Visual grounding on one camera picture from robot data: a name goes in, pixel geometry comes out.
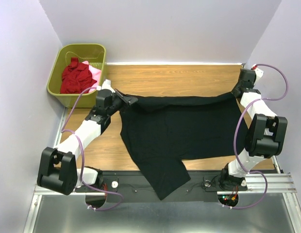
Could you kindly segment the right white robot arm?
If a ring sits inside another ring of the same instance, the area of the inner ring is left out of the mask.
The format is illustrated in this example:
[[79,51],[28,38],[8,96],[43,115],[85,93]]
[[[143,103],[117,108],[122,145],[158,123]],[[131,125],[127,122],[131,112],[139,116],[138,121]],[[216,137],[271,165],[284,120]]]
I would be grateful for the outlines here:
[[238,82],[232,94],[244,107],[237,126],[240,127],[245,114],[249,114],[251,124],[245,138],[245,147],[235,152],[235,159],[228,163],[219,176],[219,186],[224,190],[246,186],[245,176],[260,162],[279,155],[283,149],[288,121],[276,115],[267,105],[260,91],[255,89],[264,72],[260,64],[250,69],[240,70]]

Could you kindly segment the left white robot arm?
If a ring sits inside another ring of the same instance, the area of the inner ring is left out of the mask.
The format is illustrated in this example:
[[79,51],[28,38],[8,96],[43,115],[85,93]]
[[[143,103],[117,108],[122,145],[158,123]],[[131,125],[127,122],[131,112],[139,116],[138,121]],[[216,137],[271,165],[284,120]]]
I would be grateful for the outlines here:
[[76,187],[88,186],[92,191],[103,187],[103,179],[98,170],[82,166],[77,168],[79,156],[84,157],[84,149],[102,135],[111,123],[111,116],[136,103],[138,99],[113,90],[97,92],[95,105],[80,127],[70,132],[70,136],[54,148],[42,151],[37,184],[40,187],[69,195]]

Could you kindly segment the black t shirt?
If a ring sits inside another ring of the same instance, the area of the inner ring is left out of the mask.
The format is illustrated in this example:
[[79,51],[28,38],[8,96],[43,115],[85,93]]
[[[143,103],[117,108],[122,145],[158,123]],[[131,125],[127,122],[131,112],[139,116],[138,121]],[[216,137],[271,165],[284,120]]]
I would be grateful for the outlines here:
[[234,155],[248,131],[235,97],[138,97],[120,112],[121,138],[163,200],[190,180],[183,160]]

